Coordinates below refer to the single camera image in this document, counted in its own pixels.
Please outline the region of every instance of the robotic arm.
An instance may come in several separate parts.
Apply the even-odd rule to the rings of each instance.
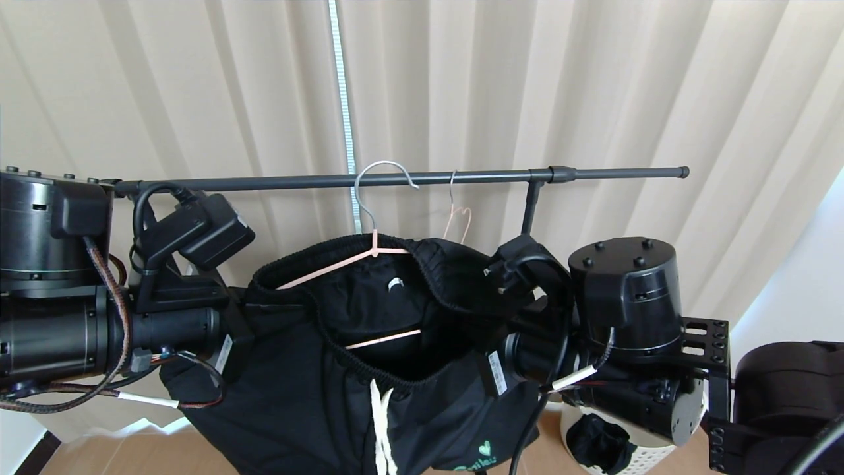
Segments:
[[[161,221],[148,204],[158,188],[178,201]],[[111,183],[0,173],[0,408],[66,410],[98,393],[113,396],[176,357],[215,375],[217,401],[178,406],[206,407],[246,364],[247,311],[214,269],[254,232],[222,195],[153,185],[135,199],[124,287],[106,263],[113,197]],[[178,270],[175,252],[196,275]],[[728,322],[682,316],[671,245],[643,237],[595,243],[572,254],[567,270],[521,235],[498,249],[484,273],[514,302],[490,325],[466,329],[491,397],[537,381],[543,398],[561,392],[572,405],[682,445],[697,427],[708,381],[703,425],[713,470],[803,473],[808,461],[812,473],[833,475],[844,467],[841,445],[823,451],[844,430],[844,418],[836,418],[844,407],[844,344],[761,347],[732,380]],[[536,287],[544,297],[534,299]],[[96,374],[106,374],[96,387],[62,382]],[[117,374],[128,379],[115,383]],[[83,396],[52,406],[19,401],[49,390]]]

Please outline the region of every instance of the white wall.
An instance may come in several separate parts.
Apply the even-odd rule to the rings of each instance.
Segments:
[[[731,333],[733,369],[775,341],[844,341],[844,170]]]
[[[45,432],[29,414],[0,410],[0,475],[12,475]]]

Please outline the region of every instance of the green logo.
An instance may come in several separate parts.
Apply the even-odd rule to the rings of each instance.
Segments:
[[[492,456],[492,445],[488,440],[485,440],[484,444],[478,447],[478,452],[480,453],[480,455],[487,458],[479,458],[478,461],[476,461],[471,467],[465,467],[461,465],[460,467],[455,467],[454,470],[467,470],[470,472],[477,472],[482,468],[490,467],[498,463],[498,459]]]

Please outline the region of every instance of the clothing rack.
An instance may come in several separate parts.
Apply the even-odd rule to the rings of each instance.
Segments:
[[[688,167],[668,168],[594,168],[577,169],[551,166],[527,170],[493,170],[472,172],[416,172],[410,173],[418,185],[442,185],[452,183],[528,183],[525,198],[525,212],[522,218],[522,233],[530,232],[533,214],[539,201],[539,190],[546,183],[568,183],[575,180],[603,180],[610,178],[685,178]],[[352,188],[355,175],[312,175],[299,177],[238,177],[197,178],[189,180],[166,180],[189,189],[202,191],[255,191],[272,189],[308,188]],[[126,181],[115,184],[117,196],[127,196],[144,191],[155,181]],[[402,173],[379,173],[364,175],[360,186],[402,186],[407,185]]]

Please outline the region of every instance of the white drawstring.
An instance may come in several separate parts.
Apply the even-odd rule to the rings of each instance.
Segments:
[[[390,439],[387,437],[387,409],[390,407],[392,388],[384,393],[378,390],[378,384],[373,379],[370,382],[370,397],[372,402],[372,425],[375,430],[375,467],[378,475],[398,475],[396,462],[392,459]]]

